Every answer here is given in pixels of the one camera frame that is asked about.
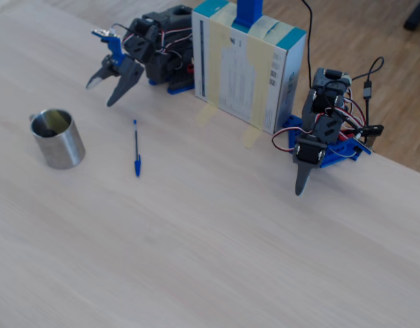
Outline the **dark grey camera-carrying gripper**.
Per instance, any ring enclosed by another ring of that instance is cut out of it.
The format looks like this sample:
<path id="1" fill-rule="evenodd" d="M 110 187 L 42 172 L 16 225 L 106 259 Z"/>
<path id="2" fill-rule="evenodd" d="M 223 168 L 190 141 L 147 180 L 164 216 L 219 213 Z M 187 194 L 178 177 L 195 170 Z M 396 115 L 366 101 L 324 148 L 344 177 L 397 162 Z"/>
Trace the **dark grey camera-carrying gripper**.
<path id="1" fill-rule="evenodd" d="M 124 53 L 122 47 L 132 37 L 139 37 L 143 39 L 143 45 L 151 45 L 151 43 L 140 33 L 130 32 L 127 37 L 120 38 L 115 32 L 100 32 L 101 42 L 106 43 L 110 54 L 106 55 L 101 62 L 101 68 L 90 77 L 86 89 L 90 90 L 101 81 L 109 77 L 120 77 L 117 86 L 112 95 L 107 101 L 107 106 L 113 106 L 120 100 L 132 87 L 134 87 L 140 80 L 140 75 L 143 71 L 143 66 L 136 62 L 132 56 Z M 125 76 L 131 71 L 136 73 L 131 76 Z"/>

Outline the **dark grey camera-less gripper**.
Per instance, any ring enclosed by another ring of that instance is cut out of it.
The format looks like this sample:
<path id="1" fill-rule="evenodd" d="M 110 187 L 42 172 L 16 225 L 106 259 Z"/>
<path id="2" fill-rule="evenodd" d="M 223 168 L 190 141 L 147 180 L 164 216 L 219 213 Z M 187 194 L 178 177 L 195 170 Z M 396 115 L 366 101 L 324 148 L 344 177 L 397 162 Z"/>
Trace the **dark grey camera-less gripper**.
<path id="1" fill-rule="evenodd" d="M 296 139 L 293 149 L 293 162 L 298 164 L 295 193 L 300 196 L 306 186 L 310 173 L 323 163 L 328 145 L 317 137 L 301 135 Z"/>

